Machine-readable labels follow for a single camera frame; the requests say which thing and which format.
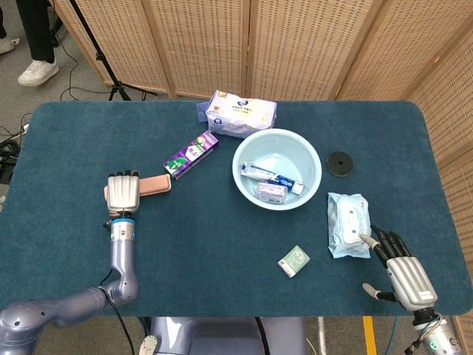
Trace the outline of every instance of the robotic hand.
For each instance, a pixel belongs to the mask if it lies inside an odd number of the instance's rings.
[[[109,177],[107,206],[112,216],[111,269],[120,278],[106,285],[88,288],[68,297],[54,300],[15,302],[0,311],[0,355],[30,355],[48,322],[67,327],[99,315],[107,307],[132,302],[138,297],[133,244],[137,211],[139,174],[126,170]]]
[[[365,234],[360,238],[378,255],[391,279],[394,292],[376,290],[368,283],[364,283],[363,288],[371,297],[399,302],[414,314],[412,324],[419,337],[404,353],[413,354],[424,343],[429,355],[463,355],[450,325],[441,314],[434,311],[438,296],[419,260],[411,255],[396,233],[383,231],[376,226],[371,228],[379,241]]]

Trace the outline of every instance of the white tissue package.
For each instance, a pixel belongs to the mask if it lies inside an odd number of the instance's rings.
[[[370,248],[359,235],[371,235],[368,201],[360,194],[328,194],[328,248],[334,258],[370,257]]]
[[[208,130],[221,135],[247,138],[262,129],[272,128],[276,102],[239,96],[217,90],[205,111]]]

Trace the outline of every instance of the tripod stand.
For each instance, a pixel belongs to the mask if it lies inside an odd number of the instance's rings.
[[[82,26],[84,27],[85,31],[87,32],[87,35],[89,36],[90,41],[94,45],[95,50],[97,51],[95,59],[98,60],[98,61],[101,61],[103,63],[103,66],[105,67],[106,72],[109,74],[109,77],[113,81],[112,91],[110,92],[109,101],[113,100],[113,96],[115,95],[116,92],[118,92],[120,94],[120,96],[122,97],[123,100],[131,101],[131,98],[125,92],[125,87],[128,87],[130,89],[134,89],[134,90],[137,90],[137,91],[141,91],[143,94],[145,94],[144,97],[146,97],[146,94],[156,96],[157,94],[155,92],[140,89],[139,87],[133,87],[132,85],[122,83],[121,81],[119,81],[117,79],[117,77],[113,73],[112,68],[110,67],[109,62],[106,60],[106,56],[103,53],[103,51],[101,49],[101,46],[98,45],[98,42],[95,39],[94,34],[92,33],[92,30],[90,29],[89,25],[87,24],[87,21],[84,18],[84,15],[82,14],[81,9],[77,5],[77,2],[75,0],[69,0],[69,1],[71,3],[72,7],[74,8],[75,14],[77,15],[77,17],[79,17],[79,20],[81,21]]]

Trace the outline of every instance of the purple toothpaste box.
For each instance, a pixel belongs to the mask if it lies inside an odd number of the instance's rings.
[[[174,154],[163,166],[177,180],[218,146],[219,140],[209,131],[205,131]]]

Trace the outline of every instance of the black round coaster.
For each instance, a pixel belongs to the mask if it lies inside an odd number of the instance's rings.
[[[335,176],[344,178],[353,170],[353,160],[345,152],[333,152],[327,158],[328,170]]]

